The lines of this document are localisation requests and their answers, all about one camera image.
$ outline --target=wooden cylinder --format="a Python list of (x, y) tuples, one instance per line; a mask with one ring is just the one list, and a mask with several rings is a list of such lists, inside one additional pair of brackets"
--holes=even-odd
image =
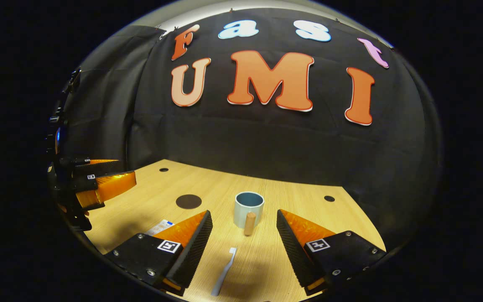
[(247, 213), (247, 217), (245, 218), (245, 229), (244, 229), (244, 235), (250, 236), (253, 233), (254, 229), (254, 222), (257, 218), (257, 215), (253, 212)]

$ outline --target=white toothbrush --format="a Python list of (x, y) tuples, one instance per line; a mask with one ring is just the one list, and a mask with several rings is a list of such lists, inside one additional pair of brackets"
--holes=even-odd
[(219, 277), (219, 279), (217, 279), (217, 282), (215, 283), (215, 286), (213, 287), (213, 290), (211, 291), (212, 296), (218, 296), (219, 295), (219, 290), (221, 289), (221, 285), (223, 285), (223, 280), (226, 277), (226, 273), (228, 273), (230, 266), (232, 266), (232, 262), (234, 262), (234, 255), (236, 255), (236, 248), (230, 248), (229, 253), (232, 254), (232, 258), (230, 258), (230, 262), (223, 269), (223, 273), (221, 273), (221, 276)]

